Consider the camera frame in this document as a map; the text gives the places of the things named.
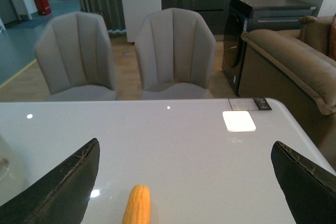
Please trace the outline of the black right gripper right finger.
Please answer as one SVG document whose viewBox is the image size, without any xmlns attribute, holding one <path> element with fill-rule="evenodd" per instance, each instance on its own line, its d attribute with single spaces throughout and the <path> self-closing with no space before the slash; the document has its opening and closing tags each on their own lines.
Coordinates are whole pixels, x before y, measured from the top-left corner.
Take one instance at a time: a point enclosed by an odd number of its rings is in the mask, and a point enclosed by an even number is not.
<svg viewBox="0 0 336 224">
<path fill-rule="evenodd" d="M 296 223 L 335 223 L 334 174 L 280 141 L 271 162 Z"/>
</svg>

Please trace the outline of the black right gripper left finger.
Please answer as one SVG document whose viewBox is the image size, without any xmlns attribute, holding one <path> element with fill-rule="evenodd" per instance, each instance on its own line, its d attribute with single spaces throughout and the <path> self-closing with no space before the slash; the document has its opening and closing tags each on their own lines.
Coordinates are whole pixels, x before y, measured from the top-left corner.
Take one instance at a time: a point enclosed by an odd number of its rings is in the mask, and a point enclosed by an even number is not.
<svg viewBox="0 0 336 224">
<path fill-rule="evenodd" d="M 1 223 L 81 223 L 99 169 L 93 138 L 26 190 L 1 206 Z"/>
</svg>

